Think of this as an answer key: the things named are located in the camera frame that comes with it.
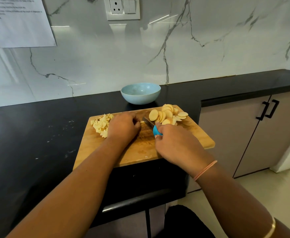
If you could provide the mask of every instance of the left hand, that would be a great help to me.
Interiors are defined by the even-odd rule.
[[[108,126],[107,139],[118,140],[126,147],[141,128],[136,112],[122,112],[116,115]]]

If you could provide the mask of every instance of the paper sheet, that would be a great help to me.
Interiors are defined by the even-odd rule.
[[[0,47],[53,47],[42,0],[0,0]]]

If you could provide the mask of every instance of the blue bowl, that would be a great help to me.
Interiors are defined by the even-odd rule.
[[[154,83],[141,82],[127,85],[121,89],[123,98],[132,104],[147,104],[155,101],[161,87]]]

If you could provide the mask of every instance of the black handle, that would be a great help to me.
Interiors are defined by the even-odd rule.
[[[257,117],[257,119],[260,120],[260,121],[263,120],[264,115],[265,115],[267,109],[269,108],[270,103],[269,103],[269,102],[262,102],[262,104],[265,104],[265,107],[264,107],[264,109],[263,109],[263,112],[262,112],[262,114],[261,114],[261,117]]]
[[[274,104],[274,107],[273,107],[271,113],[270,113],[269,115],[265,115],[265,116],[268,117],[269,119],[272,118],[272,116],[273,116],[273,114],[274,114],[276,108],[278,107],[278,104],[280,103],[280,101],[277,101],[277,100],[275,100],[275,99],[273,99],[272,102],[274,102],[275,104]]]

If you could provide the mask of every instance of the bracelet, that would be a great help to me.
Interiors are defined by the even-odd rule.
[[[275,218],[273,216],[272,216],[272,220],[273,220],[273,222],[272,222],[272,228],[267,233],[267,235],[264,236],[264,238],[270,238],[273,235],[274,231],[275,231],[276,222],[275,222]]]
[[[204,168],[198,175],[196,175],[194,177],[194,181],[198,180],[198,178],[204,173],[206,172],[209,168],[211,168],[215,163],[217,163],[218,160],[213,161],[211,164],[209,164],[206,168]]]

